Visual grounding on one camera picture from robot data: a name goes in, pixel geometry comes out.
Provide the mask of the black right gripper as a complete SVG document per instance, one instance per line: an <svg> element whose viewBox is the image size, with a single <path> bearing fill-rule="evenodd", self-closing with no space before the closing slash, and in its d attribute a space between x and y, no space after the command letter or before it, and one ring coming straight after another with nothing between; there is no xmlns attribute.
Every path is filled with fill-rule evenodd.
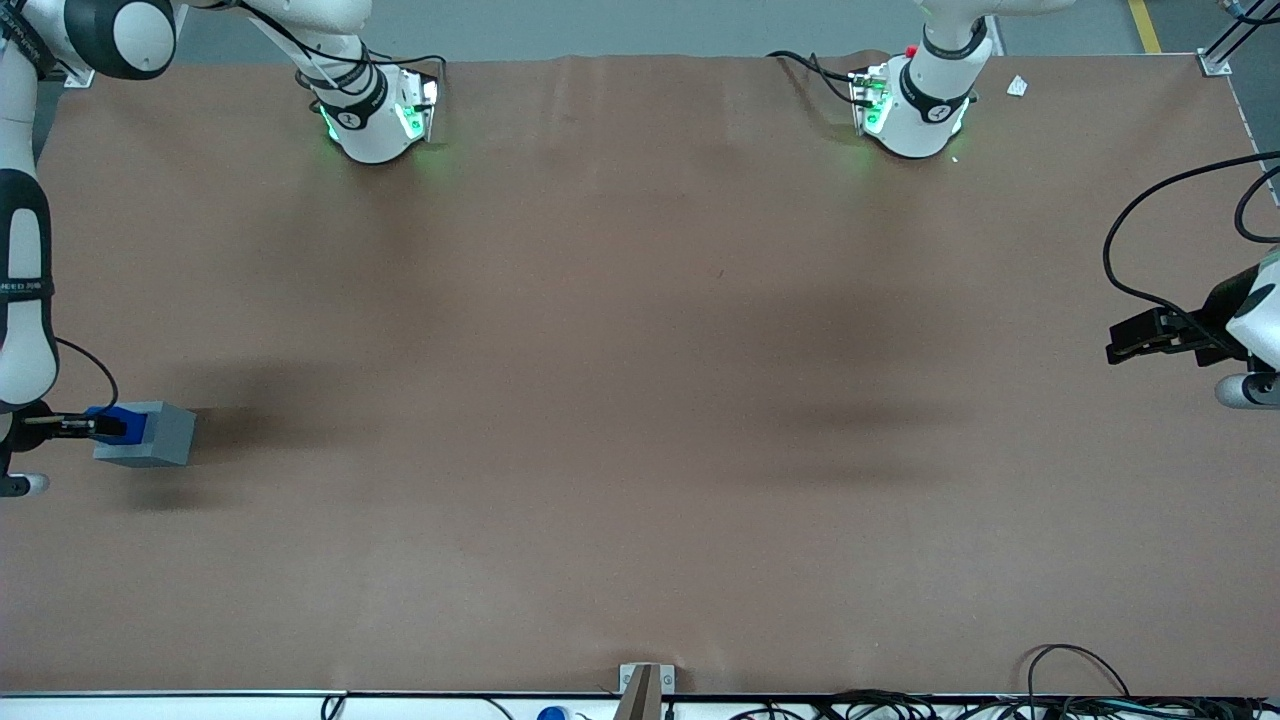
<svg viewBox="0 0 1280 720"><path fill-rule="evenodd" d="M3 414L1 477L9 477L14 454L37 448L49 439L93 439L95 442L129 442L127 421L108 414L52 414L45 401L36 401L13 413Z"/></svg>

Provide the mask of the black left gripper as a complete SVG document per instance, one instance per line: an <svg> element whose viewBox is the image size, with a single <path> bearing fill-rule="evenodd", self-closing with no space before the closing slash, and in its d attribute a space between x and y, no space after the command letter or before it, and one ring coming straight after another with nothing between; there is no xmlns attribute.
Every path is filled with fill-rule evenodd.
<svg viewBox="0 0 1280 720"><path fill-rule="evenodd" d="M1187 319L1169 307L1149 307L1110 327L1111 343L1105 348L1107 364L1119 365L1151 355L1196 352L1197 366L1212 366L1229 359L1243 361L1247 366L1262 366L1261 360L1254 360L1252 352L1226 329L1228 322L1251 293L1257 275L1258 266L1253 265L1217 283L1203 306L1193 313L1198 323L1217 340L1215 343L1207 341L1202 348L1196 342L1184 343L1197 338L1197 331Z"/></svg>

